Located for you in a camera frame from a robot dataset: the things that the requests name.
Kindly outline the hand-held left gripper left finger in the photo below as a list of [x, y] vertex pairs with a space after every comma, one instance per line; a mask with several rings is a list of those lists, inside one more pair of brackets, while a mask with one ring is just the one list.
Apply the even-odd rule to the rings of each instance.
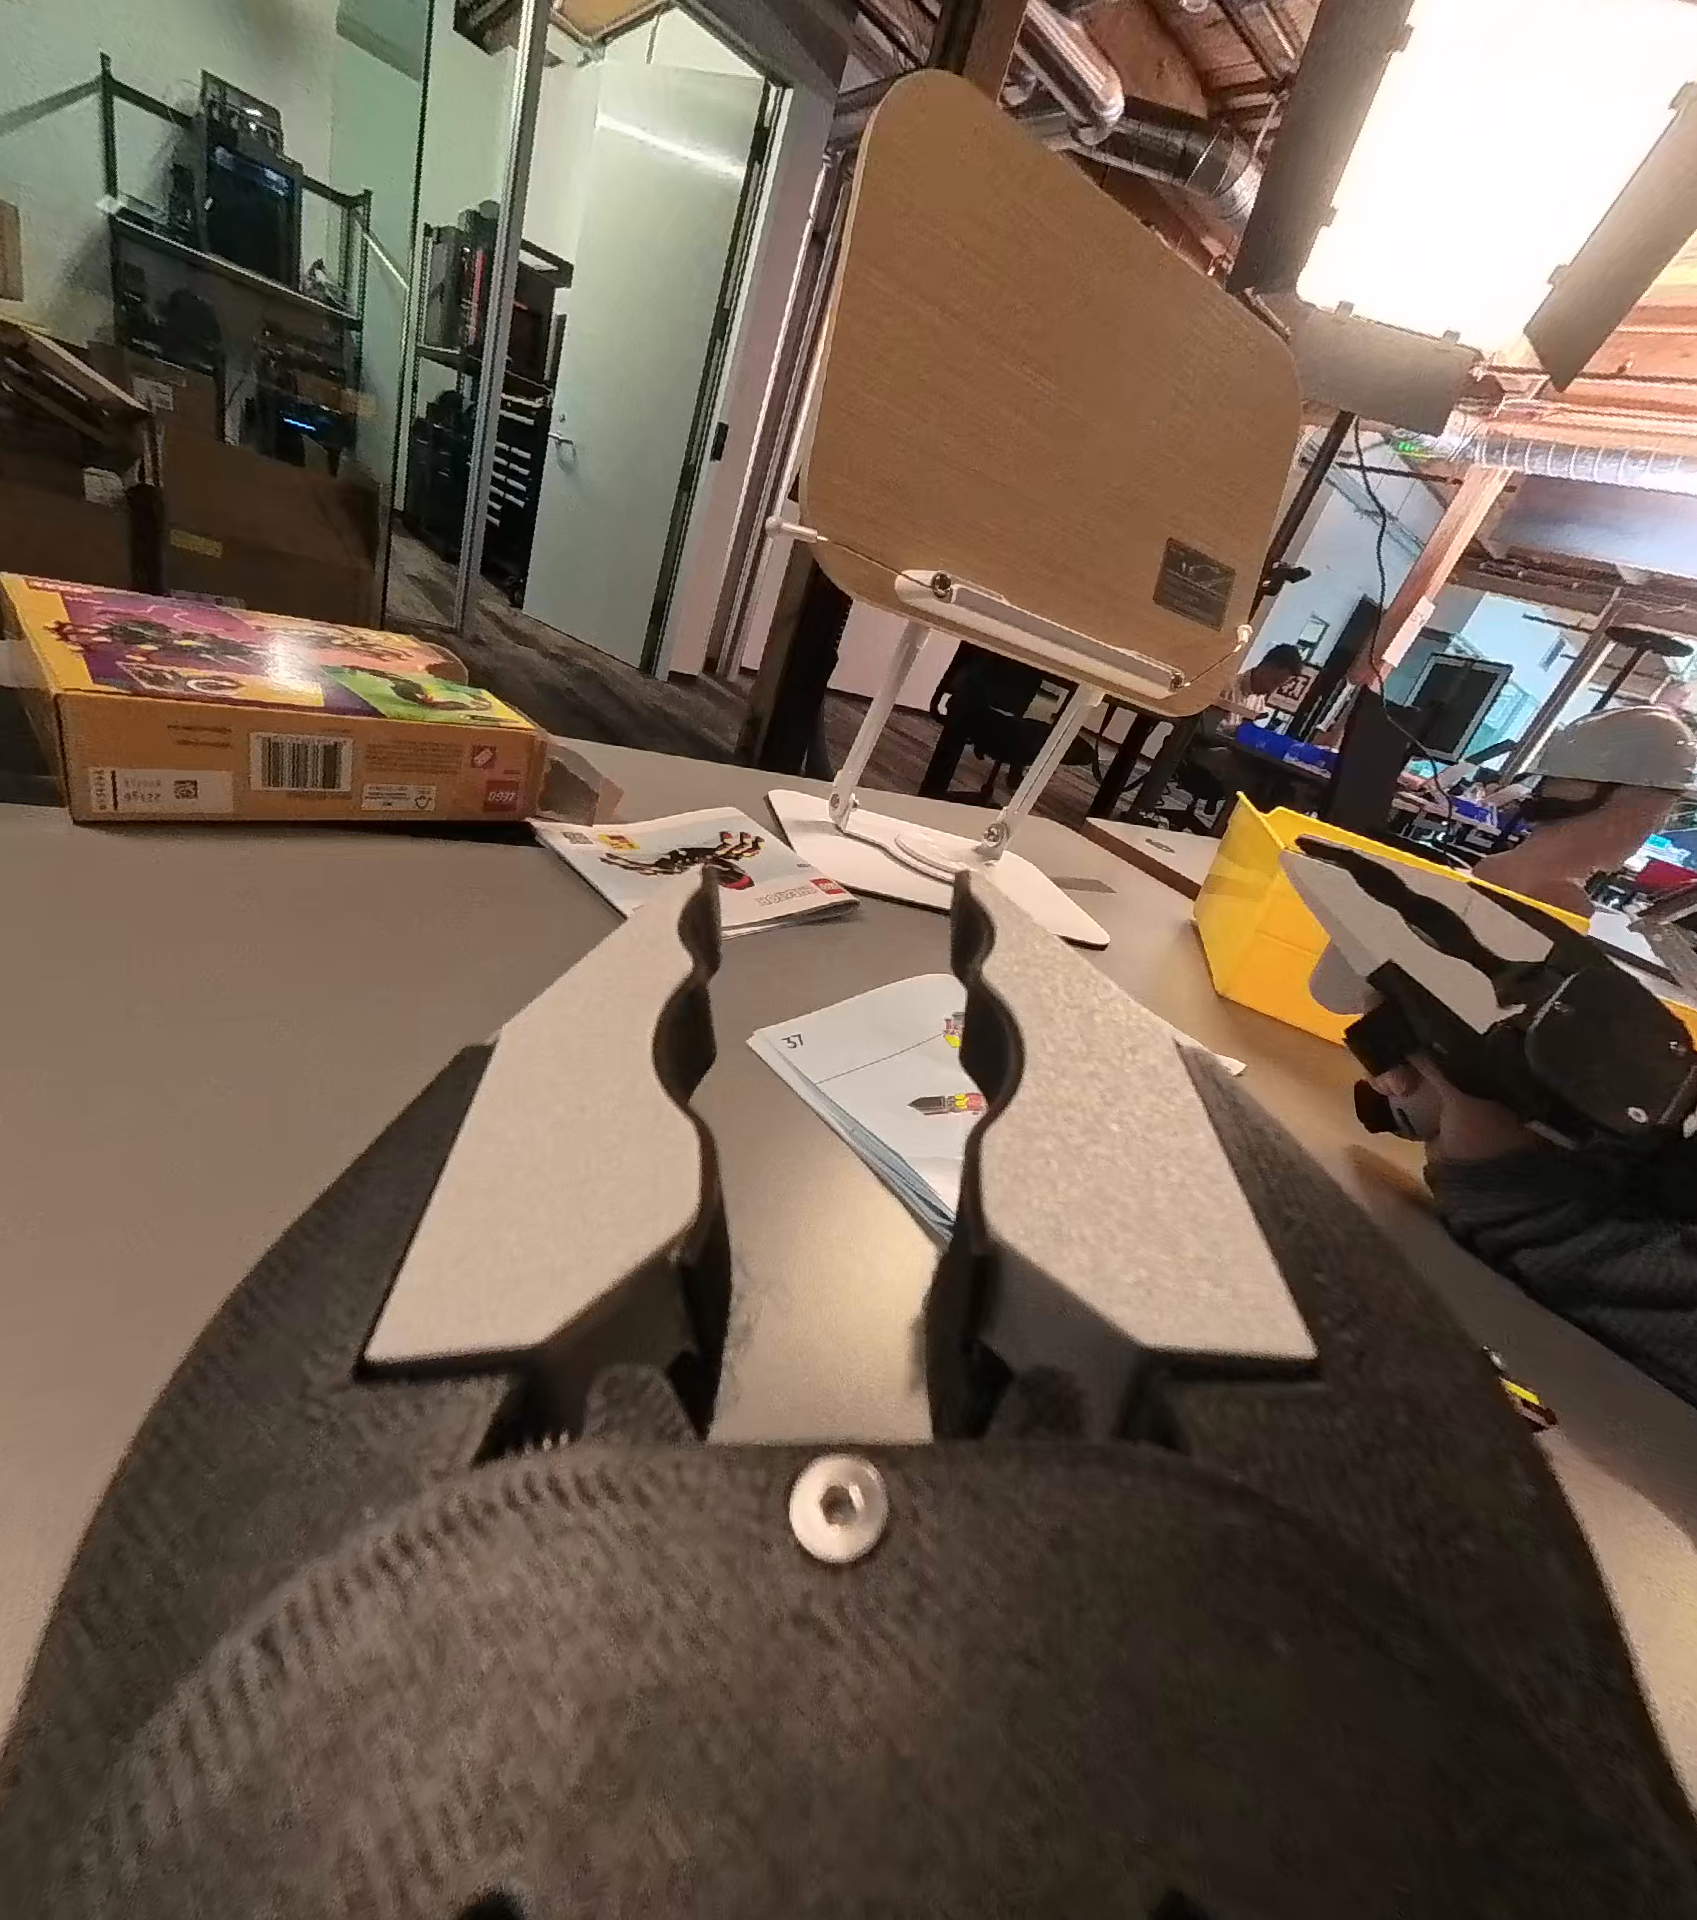
[[711, 875], [662, 890], [497, 1033], [363, 1346], [386, 1379], [507, 1373], [540, 1430], [608, 1369], [669, 1379], [709, 1432], [730, 1330]]

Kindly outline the tall metal shelf rack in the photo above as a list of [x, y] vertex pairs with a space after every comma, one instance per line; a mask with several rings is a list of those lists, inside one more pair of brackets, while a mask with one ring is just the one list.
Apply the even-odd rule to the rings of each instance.
[[96, 57], [111, 337], [213, 385], [213, 435], [338, 475], [365, 385], [373, 194], [289, 153], [276, 105], [205, 69], [181, 100]]

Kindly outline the black office chair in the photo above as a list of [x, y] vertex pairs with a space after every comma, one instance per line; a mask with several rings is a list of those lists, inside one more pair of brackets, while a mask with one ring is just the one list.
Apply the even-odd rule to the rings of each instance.
[[1005, 771], [1021, 780], [1054, 731], [1054, 721], [1034, 716], [1048, 684], [1048, 675], [1027, 661], [962, 641], [932, 698], [930, 711], [941, 731], [917, 792], [948, 799], [965, 754], [990, 768], [973, 795], [978, 804], [995, 797]]

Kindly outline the wooden book stand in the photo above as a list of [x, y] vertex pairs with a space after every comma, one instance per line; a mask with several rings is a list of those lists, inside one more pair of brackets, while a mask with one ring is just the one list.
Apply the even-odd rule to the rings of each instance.
[[[772, 526], [905, 627], [829, 794], [768, 794], [792, 851], [854, 896], [937, 911], [990, 878], [1051, 933], [1108, 948], [1009, 837], [1099, 699], [1173, 717], [1233, 677], [1300, 424], [1271, 323], [970, 79], [896, 77], [860, 132], [796, 511]], [[973, 831], [859, 802], [934, 634], [1073, 684]]]

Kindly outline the yellow cardboard lego box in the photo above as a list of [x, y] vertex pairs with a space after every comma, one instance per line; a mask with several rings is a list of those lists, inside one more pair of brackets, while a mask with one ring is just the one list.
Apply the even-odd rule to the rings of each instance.
[[31, 725], [71, 818], [531, 818], [548, 733], [448, 647], [302, 615], [0, 572]]

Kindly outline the closed instruction booklet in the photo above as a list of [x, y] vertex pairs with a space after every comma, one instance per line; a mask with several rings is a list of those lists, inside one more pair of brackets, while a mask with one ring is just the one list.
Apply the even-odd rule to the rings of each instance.
[[540, 845], [622, 917], [654, 899], [664, 881], [702, 873], [716, 881], [721, 929], [728, 939], [838, 920], [860, 905], [840, 881], [737, 808], [606, 825], [532, 818], [529, 825]]

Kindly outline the open instruction booklet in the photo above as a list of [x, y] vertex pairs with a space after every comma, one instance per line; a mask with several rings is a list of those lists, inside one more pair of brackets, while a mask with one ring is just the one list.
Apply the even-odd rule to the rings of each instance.
[[1206, 1050], [1079, 953], [998, 951], [764, 1026], [753, 1050], [936, 1227], [1072, 1261], [1245, 1260], [1257, 1225], [1198, 1085]]

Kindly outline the white door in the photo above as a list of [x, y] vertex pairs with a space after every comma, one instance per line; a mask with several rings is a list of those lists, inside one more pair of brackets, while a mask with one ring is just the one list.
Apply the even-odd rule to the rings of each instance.
[[772, 88], [683, 12], [560, 65], [524, 239], [567, 260], [524, 612], [653, 672], [722, 292], [749, 252]]

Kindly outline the black red yellow lego model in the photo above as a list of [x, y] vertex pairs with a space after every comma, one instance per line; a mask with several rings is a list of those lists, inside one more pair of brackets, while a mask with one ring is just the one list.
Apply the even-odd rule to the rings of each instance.
[[1529, 1428], [1536, 1434], [1546, 1434], [1556, 1430], [1559, 1425], [1559, 1416], [1556, 1408], [1548, 1404], [1529, 1384], [1516, 1379], [1507, 1371], [1507, 1363], [1499, 1351], [1486, 1346], [1484, 1353], [1486, 1353], [1486, 1361], [1495, 1371], [1495, 1379], [1506, 1400], [1522, 1417], [1525, 1428]]

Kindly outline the yellow plastic bin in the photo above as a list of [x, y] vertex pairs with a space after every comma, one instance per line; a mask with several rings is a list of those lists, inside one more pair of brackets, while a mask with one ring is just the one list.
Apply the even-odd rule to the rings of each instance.
[[1413, 871], [1419, 879], [1467, 886], [1499, 903], [1533, 905], [1580, 933], [1592, 933], [1587, 913], [1529, 899], [1492, 881], [1475, 881], [1467, 869], [1440, 867], [1429, 857], [1336, 828], [1294, 808], [1260, 811], [1243, 799], [1216, 844], [1216, 860], [1195, 903], [1198, 933], [1214, 988], [1219, 995], [1326, 1043], [1341, 1046], [1356, 1013], [1326, 1005], [1314, 992], [1314, 975], [1330, 939], [1283, 865], [1285, 856], [1303, 840], [1357, 849]]

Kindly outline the silver ventilation duct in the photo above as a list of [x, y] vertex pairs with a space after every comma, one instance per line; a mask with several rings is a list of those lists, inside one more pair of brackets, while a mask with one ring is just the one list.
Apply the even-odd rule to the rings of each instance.
[[1030, 3], [1016, 57], [1034, 84], [1030, 97], [1009, 105], [1025, 132], [1077, 160], [1182, 188], [1224, 228], [1245, 233], [1264, 171], [1233, 132], [1129, 93], [1099, 42], [1049, 3]]

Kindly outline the stack of brown cardboard boxes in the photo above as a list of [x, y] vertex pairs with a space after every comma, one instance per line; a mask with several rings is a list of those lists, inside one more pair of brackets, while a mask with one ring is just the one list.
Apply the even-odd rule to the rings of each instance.
[[[0, 298], [21, 216], [0, 200]], [[381, 493], [230, 444], [217, 373], [0, 310], [0, 572], [374, 625]]]

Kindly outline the black monitor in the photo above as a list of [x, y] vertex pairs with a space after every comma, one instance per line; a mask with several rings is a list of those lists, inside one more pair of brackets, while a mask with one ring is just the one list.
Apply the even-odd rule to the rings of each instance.
[[1457, 761], [1486, 713], [1511, 679], [1511, 664], [1463, 652], [1440, 652], [1426, 664], [1408, 703], [1398, 709], [1413, 755], [1441, 764]]

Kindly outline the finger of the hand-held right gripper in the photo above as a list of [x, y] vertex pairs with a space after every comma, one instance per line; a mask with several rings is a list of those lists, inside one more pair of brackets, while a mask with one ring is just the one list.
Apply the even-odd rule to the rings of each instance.
[[1413, 959], [1421, 935], [1379, 892], [1381, 878], [1389, 878], [1416, 898], [1436, 899], [1440, 867], [1353, 845], [1298, 845], [1281, 853], [1281, 871], [1326, 933], [1309, 989], [1328, 1011], [1359, 1017], [1392, 1003], [1432, 1015], [1440, 1008], [1436, 988], [1423, 977], [1428, 964]]
[[[1320, 837], [1306, 837], [1300, 848], [1336, 848]], [[1413, 959], [1426, 961], [1423, 977], [1455, 975], [1469, 965], [1486, 977], [1514, 968], [1552, 968], [1574, 975], [1603, 969], [1602, 945], [1549, 913], [1523, 903], [1499, 903], [1473, 886], [1440, 881], [1436, 899], [1413, 896], [1399, 879], [1381, 875], [1381, 898], [1403, 910], [1411, 927], [1421, 935], [1421, 949]]]

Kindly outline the person's right forearm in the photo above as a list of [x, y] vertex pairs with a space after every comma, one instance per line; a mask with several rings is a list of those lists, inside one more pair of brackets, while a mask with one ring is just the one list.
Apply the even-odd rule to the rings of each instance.
[[1475, 1258], [1697, 1408], [1697, 1224], [1641, 1212], [1608, 1165], [1552, 1146], [1438, 1158], [1428, 1181]]

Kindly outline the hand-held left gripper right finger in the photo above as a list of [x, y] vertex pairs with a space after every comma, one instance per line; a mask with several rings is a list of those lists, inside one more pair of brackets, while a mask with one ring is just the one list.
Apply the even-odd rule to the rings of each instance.
[[1318, 1339], [1206, 1085], [1228, 1069], [994, 879], [958, 879], [962, 1066], [983, 1095], [924, 1318], [937, 1435], [1059, 1376], [1094, 1435], [1167, 1379], [1301, 1382]]

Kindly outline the person's right hand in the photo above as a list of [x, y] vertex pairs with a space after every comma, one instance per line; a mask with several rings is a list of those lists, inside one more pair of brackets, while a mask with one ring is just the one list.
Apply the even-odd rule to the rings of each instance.
[[1460, 1090], [1429, 1057], [1376, 1071], [1369, 1085], [1408, 1136], [1423, 1146], [1429, 1161], [1487, 1163], [1546, 1143], [1507, 1108]]

